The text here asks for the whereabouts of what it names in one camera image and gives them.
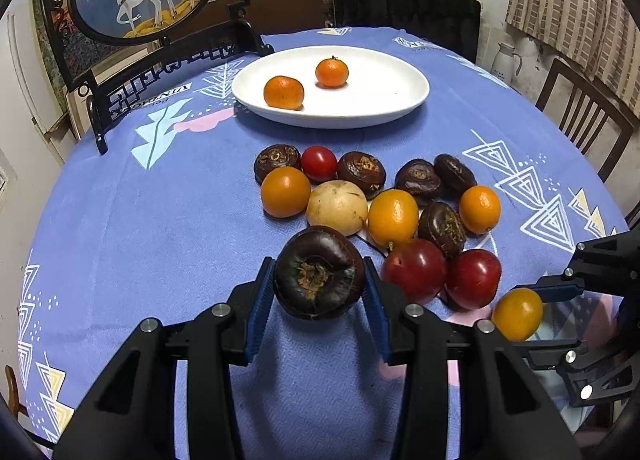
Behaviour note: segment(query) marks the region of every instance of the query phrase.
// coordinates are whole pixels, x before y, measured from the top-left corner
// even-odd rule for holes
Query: tangerine
[[[500,199],[485,185],[470,187],[460,197],[458,213],[469,231],[477,235],[488,233],[500,220]]]
[[[526,341],[540,326],[542,312],[538,293],[519,287],[500,298],[491,321],[509,341]]]
[[[297,110],[305,99],[302,83],[287,76],[275,76],[267,81],[262,92],[264,102],[272,108]]]
[[[316,79],[322,86],[337,88],[344,85],[349,77],[349,68],[335,56],[322,60],[316,66]]]
[[[367,229],[373,241],[385,249],[410,240],[418,228],[418,204],[401,189],[388,189],[371,202]]]
[[[292,166],[270,171],[260,187],[262,206],[275,218],[287,218],[304,211],[310,195],[309,179]]]

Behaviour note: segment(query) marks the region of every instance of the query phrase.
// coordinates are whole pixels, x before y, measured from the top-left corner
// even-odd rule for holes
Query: plate
[[[349,67],[340,88],[321,88],[316,66],[335,56]],[[274,76],[302,83],[305,100],[299,110],[267,105],[264,85]],[[388,123],[420,106],[429,95],[429,82],[415,66],[378,52],[345,46],[313,46],[283,50],[243,68],[232,85],[236,99],[259,116],[303,128],[346,129]]]

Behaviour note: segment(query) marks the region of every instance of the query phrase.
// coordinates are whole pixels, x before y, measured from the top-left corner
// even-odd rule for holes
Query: white door
[[[15,13],[29,1],[14,0],[0,20],[0,369],[11,365],[18,379],[17,307],[22,271],[40,213],[61,169],[38,126],[43,119],[35,119],[33,98],[30,104],[24,96],[12,60],[8,19],[12,10]],[[36,74],[30,65],[23,62],[21,78]],[[38,110],[54,112],[57,108],[53,97],[49,105],[42,103],[42,97],[37,101]],[[6,399],[4,374],[0,376],[0,392]]]

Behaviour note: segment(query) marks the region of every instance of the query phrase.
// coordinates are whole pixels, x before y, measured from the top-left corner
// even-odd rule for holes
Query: kettle
[[[520,64],[515,72],[516,76],[522,68],[522,57],[516,54],[515,50],[515,47],[509,44],[500,44],[500,50],[495,55],[494,64],[491,66],[491,74],[504,81],[507,85],[511,85],[511,79],[513,79],[513,56],[517,56],[520,59]]]

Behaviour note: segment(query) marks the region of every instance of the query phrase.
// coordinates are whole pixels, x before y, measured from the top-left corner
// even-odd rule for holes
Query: tablecloth
[[[524,97],[460,56],[404,31],[340,28],[266,36],[276,50],[348,45],[380,50],[424,73],[427,101],[398,121],[354,130],[308,130],[273,123],[231,93],[243,54],[209,68],[183,65],[157,84],[160,97],[129,113],[106,135],[99,155],[87,134],[65,164],[42,213],[24,271],[18,350],[34,430],[57,440],[82,396],[132,329],[148,316],[168,325],[224,301],[255,278],[305,227],[303,216],[265,217],[252,165],[276,142],[377,156],[392,186],[409,159],[457,155],[478,182],[492,186],[502,218],[467,247],[502,262],[498,296],[564,269],[575,244],[626,230],[595,170]],[[385,82],[372,82],[384,87]],[[361,241],[363,255],[381,257]],[[536,338],[609,336],[617,300],[586,293],[545,308]],[[472,323],[491,307],[452,313]],[[178,367],[176,453],[188,457],[185,367]],[[404,370],[376,355],[358,302],[328,322],[291,318],[274,301],[262,348],[251,366],[232,367],[246,458],[384,459],[398,419]],[[568,425],[585,410],[567,406],[554,373],[541,376]],[[449,457],[459,447],[458,380],[450,370]]]

